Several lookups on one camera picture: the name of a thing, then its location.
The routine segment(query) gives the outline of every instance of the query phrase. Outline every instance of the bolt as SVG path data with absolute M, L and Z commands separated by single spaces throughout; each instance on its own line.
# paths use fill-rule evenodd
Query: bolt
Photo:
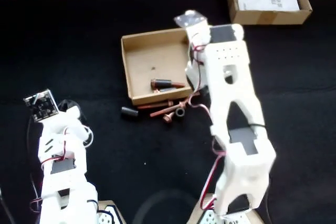
M 175 114 L 175 112 L 171 112 L 171 113 L 169 113 L 169 114 L 165 114 L 165 115 L 163 116 L 163 120 L 164 120 L 164 122 L 166 122 L 166 123 L 171 123 L 171 122 L 173 122 L 172 117 L 173 117 L 174 114 Z

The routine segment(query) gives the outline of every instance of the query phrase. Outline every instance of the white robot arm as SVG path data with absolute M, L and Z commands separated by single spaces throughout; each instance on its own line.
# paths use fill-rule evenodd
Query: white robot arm
M 98 223 L 97 191 L 85 178 L 84 143 L 93 140 L 93 133 L 78 120 L 79 108 L 73 106 L 66 112 L 59 111 L 49 90 L 24 101 L 31 108 L 34 121 L 43 124 L 38 148 L 44 172 L 38 199 L 42 201 L 39 223 Z
M 176 17 L 175 22 L 185 28 L 192 51 L 186 74 L 196 90 L 208 86 L 211 134 L 226 153 L 213 196 L 214 210 L 225 216 L 258 208 L 276 153 L 254 92 L 243 28 L 238 24 L 210 26 L 205 17 L 193 10 Z M 232 102 L 244 113 L 247 127 L 228 130 Z M 246 196 L 248 207 L 233 209 L 232 202 L 242 195 Z

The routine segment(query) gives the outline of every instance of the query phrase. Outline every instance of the black cloth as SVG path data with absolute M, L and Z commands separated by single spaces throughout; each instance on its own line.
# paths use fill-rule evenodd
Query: black cloth
M 245 26 L 255 90 L 277 152 L 269 196 L 274 224 L 336 221 L 336 0 L 310 2 L 314 11 L 303 26 Z M 188 109 L 172 127 L 161 119 L 120 119 L 121 107 L 130 105 L 120 38 L 175 28 L 173 17 L 186 9 L 227 24 L 226 0 L 0 0 L 0 7 L 0 185 L 17 223 L 34 221 L 22 98 L 45 88 L 58 102 L 80 104 L 95 139 L 87 179 L 128 223 L 163 190 L 199 197 L 215 159 L 209 120 L 199 109 Z M 240 121 L 232 114 L 231 128 Z M 40 130 L 33 125 L 30 134 L 38 187 Z M 185 223 L 188 197 L 162 199 L 144 223 Z

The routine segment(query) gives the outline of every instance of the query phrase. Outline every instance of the cardboard box lid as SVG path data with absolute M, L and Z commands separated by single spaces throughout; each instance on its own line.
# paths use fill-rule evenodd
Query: cardboard box lid
M 239 10 L 238 0 L 228 0 L 228 4 L 232 23 L 242 25 L 302 24 L 312 12 L 309 0 L 298 0 L 300 10 L 295 12 Z

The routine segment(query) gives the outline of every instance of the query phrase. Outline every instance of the cardboard box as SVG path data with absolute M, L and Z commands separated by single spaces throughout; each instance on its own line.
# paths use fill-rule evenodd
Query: cardboard box
M 192 93 L 185 67 L 188 62 L 184 29 L 170 29 L 126 35 L 121 38 L 122 59 L 128 96 L 133 105 L 185 98 Z M 185 88 L 153 93 L 153 78 L 185 83 Z
M 312 12 L 308 0 L 298 0 L 300 10 L 295 12 L 239 10 L 238 0 L 227 2 L 231 22 L 242 25 L 300 25 Z

